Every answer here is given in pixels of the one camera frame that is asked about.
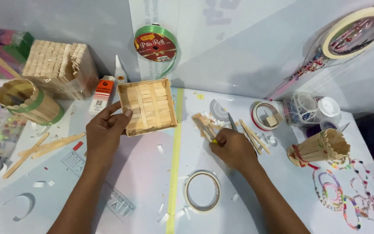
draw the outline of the glue box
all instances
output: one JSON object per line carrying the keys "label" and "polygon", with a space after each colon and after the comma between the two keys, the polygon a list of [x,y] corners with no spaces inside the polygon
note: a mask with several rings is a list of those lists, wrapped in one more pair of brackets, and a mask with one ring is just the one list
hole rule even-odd
{"label": "glue box", "polygon": [[95,95],[90,104],[89,114],[96,115],[109,105],[114,84],[115,78],[113,76],[104,76],[99,80]]}

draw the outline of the tape roll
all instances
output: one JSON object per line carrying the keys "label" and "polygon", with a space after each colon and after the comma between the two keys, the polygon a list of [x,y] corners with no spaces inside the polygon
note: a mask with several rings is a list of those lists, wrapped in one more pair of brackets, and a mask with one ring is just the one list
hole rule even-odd
{"label": "tape roll", "polygon": [[252,110],[252,113],[251,113],[251,118],[252,118],[252,121],[253,123],[262,131],[271,131],[275,128],[278,127],[279,125],[279,121],[277,124],[273,125],[272,127],[268,126],[268,125],[265,125],[262,120],[260,119],[260,117],[257,115],[257,109],[261,108],[261,107],[266,107],[267,109],[269,109],[271,112],[272,112],[272,115],[275,115],[275,114],[278,114],[278,110],[271,104],[267,103],[267,102],[261,102],[261,101],[257,101],[255,102],[256,103],[256,106],[253,108]]}
{"label": "tape roll", "polygon": [[141,27],[135,33],[134,46],[139,55],[150,61],[172,60],[158,79],[165,76],[174,66],[177,57],[177,40],[167,29],[155,24]]}
{"label": "tape roll", "polygon": [[[199,175],[206,175],[206,176],[209,176],[212,180],[213,180],[213,183],[214,183],[214,187],[216,188],[216,199],[214,200],[213,203],[211,203],[210,205],[208,206],[197,206],[194,204],[194,202],[192,202],[190,200],[190,197],[189,197],[189,186],[190,186],[190,182],[191,180],[193,180],[196,176],[199,176]],[[187,180],[187,182],[185,183],[185,186],[184,186],[184,197],[186,199],[186,202],[187,204],[191,207],[191,209],[193,209],[194,211],[197,211],[197,212],[208,212],[210,210],[212,210],[216,205],[217,205],[217,202],[219,201],[220,199],[220,183],[219,181],[217,180],[217,178],[214,176],[214,174],[210,173],[210,172],[206,172],[206,171],[198,171],[194,174],[192,174],[189,179]]]}
{"label": "tape roll", "polygon": [[374,7],[356,11],[332,26],[322,41],[322,52],[332,59],[357,55],[374,44]]}

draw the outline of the popsicle stick vase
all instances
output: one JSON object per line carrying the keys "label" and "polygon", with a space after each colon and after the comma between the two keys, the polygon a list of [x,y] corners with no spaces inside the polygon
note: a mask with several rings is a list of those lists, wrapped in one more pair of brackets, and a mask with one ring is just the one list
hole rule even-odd
{"label": "popsicle stick vase", "polygon": [[331,159],[341,159],[350,153],[343,134],[335,129],[322,131],[299,145],[292,145],[287,150],[288,157],[295,164],[317,162]]}
{"label": "popsicle stick vase", "polygon": [[64,109],[31,81],[14,79],[0,88],[0,105],[39,125],[53,125],[64,115]]}
{"label": "popsicle stick vase", "polygon": [[36,40],[23,70],[23,77],[57,99],[90,98],[99,74],[89,47]]}

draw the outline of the wooden cube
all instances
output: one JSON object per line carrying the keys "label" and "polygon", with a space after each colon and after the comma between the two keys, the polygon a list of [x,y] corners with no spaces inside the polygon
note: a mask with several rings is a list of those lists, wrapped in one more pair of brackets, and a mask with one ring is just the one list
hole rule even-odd
{"label": "wooden cube", "polygon": [[126,134],[129,137],[178,125],[168,79],[118,84],[122,113],[132,109]]}

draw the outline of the popsicle stick pencil holder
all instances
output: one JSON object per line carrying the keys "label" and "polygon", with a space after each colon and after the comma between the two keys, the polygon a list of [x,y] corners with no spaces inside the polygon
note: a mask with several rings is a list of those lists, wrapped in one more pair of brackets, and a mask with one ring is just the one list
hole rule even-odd
{"label": "popsicle stick pencil holder", "polygon": [[0,105],[39,125],[53,125],[64,115],[64,109],[31,81],[13,79],[0,88]]}
{"label": "popsicle stick pencil holder", "polygon": [[309,162],[341,159],[349,152],[350,145],[335,129],[317,133],[299,145],[289,146],[287,150],[288,158],[299,167]]}

